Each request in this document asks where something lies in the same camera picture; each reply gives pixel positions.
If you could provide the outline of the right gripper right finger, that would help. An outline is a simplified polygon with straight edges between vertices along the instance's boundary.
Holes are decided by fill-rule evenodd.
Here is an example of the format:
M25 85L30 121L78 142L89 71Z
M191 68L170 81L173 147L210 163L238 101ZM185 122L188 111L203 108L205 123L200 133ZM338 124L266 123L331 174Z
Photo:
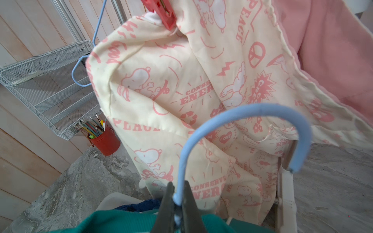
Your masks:
M181 232L207 233L188 181L184 182Z

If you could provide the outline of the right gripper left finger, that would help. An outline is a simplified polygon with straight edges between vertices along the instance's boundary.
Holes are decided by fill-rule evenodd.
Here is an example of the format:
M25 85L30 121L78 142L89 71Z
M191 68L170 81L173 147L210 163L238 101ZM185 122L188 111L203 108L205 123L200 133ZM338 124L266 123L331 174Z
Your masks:
M175 203L173 201L174 185L169 182L163 196L156 221L151 233L174 233L175 232Z

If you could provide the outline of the blue red white jacket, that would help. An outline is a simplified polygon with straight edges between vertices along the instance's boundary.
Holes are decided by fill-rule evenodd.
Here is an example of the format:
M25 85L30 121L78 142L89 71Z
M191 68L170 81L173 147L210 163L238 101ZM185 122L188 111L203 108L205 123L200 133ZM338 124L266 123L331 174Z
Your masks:
M122 205L115 210L127 211L127 212L146 212L150 210L158 210L161 205L161 199L149 199L137 204Z

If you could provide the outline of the green jacket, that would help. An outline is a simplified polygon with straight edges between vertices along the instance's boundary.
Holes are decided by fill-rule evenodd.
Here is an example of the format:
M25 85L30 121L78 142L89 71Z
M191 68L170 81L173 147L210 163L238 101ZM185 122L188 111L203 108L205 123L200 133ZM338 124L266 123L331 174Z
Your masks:
M57 233L149 233L157 215L121 210L96 211L75 228ZM209 233L271 233L272 230L248 222L231 220L230 224L212 214L202 216Z

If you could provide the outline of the light blue hanger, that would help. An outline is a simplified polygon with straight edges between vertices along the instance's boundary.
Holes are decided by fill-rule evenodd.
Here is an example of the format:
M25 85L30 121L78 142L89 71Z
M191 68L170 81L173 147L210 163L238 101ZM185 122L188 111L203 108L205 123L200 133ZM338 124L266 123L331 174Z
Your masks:
M100 11L100 15L98 17L98 22L97 22L97 25L96 25L96 28L95 28L95 31L94 31L94 35L93 35L93 38L92 38L92 44L93 46L95 47L96 46L96 38L97 38L97 34L98 34L98 31L99 31L99 28L100 28L100 25L101 25L101 22L102 22L102 18L103 18L103 15L104 15L104 11L105 11L105 7L106 7L106 4L107 4L107 0L104 0L103 1L103 4L102 4L102 8L101 8L101 11ZM74 81L75 84L77 84L78 86L80 87L88 87L88 86L91 86L92 84L89 83L89 84L81 84L79 83L76 79L75 79L75 71L76 69L78 68L78 66L81 64L81 62L85 59L85 61L87 61L89 58L89 55L83 55L81 56L77 63L75 64L75 66L73 67L72 69L72 72L71 72L71 78L72 80Z
M311 148L312 130L308 120L299 112L282 105L260 103L240 106L223 112L201 125L187 140L180 155L176 192L173 201L176 206L182 205L186 166L188 157L198 142L208 133L227 124L249 117L277 117L291 123L298 133L298 142L288 165L289 171L294 174L300 171Z

